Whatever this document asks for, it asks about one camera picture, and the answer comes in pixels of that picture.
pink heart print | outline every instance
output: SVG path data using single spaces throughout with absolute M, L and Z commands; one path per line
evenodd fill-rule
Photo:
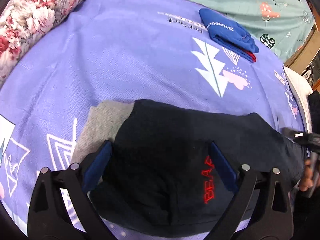
M 223 70 L 222 72 L 223 75 L 228 78 L 229 82 L 233 83 L 239 90 L 243 90 L 244 87 L 248 85 L 248 82 L 243 77 L 240 77 L 226 70 Z
M 297 115 L 297 113 L 298 113 L 298 108 L 293 107 L 292 110 L 293 110 L 294 114 Z
M 279 18 L 280 17 L 280 14 L 274 12 L 272 10 L 271 6 L 268 5 L 268 3 L 266 3 L 266 2 L 263 2 L 260 5 L 260 10 L 261 10 L 262 17 L 264 17 L 264 18 Z
M 4 198 L 4 188 L 0 182 L 0 199 Z

purple bedsheet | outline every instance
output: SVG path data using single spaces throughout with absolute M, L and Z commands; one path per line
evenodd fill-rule
M 23 231 L 40 169 L 69 166 L 90 106 L 103 100 L 256 112 L 276 130 L 304 130 L 283 63 L 257 40 L 256 63 L 216 44 L 200 8 L 185 0 L 86 0 L 18 63 L 0 90 L 0 198 Z M 106 224 L 118 239 L 150 239 Z

wooden furniture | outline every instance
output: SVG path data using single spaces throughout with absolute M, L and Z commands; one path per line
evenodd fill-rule
M 312 86 L 312 90 L 318 90 L 320 92 L 320 79 L 318 79 L 318 81 L 314 83 L 314 85 Z
M 316 24 L 313 26 L 304 45 L 284 63 L 286 67 L 291 68 L 300 75 L 308 68 L 319 51 L 320 31 L 317 29 L 320 28 L 320 23 L 318 26 Z
M 318 14 L 318 12 L 316 11 L 315 8 L 312 9 L 312 14 L 315 17 L 317 30 L 320 31 L 319 30 L 320 29 L 320 15 Z

bed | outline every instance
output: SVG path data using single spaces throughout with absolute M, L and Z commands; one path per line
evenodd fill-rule
M 315 23 L 306 0 L 190 0 L 228 15 L 283 62 L 302 47 Z
M 70 165 L 90 107 L 103 100 L 256 112 L 277 131 L 307 130 L 307 109 L 282 61 L 257 39 L 255 63 L 216 44 L 201 24 L 201 8 L 187 0 L 85 0 L 17 63 L 0 90 L 0 196 L 24 233 L 41 168 Z M 62 195 L 81 229 L 68 192 Z M 150 239 L 106 225 L 118 239 Z

red embroidered text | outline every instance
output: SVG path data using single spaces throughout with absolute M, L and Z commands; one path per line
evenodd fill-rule
M 207 204 L 209 200 L 214 198 L 213 176 L 210 175 L 211 171 L 214 169 L 214 165 L 209 156 L 205 159 L 204 164 L 209 166 L 209 169 L 201 172 L 201 175 L 208 178 L 208 180 L 204 182 L 204 202 Z

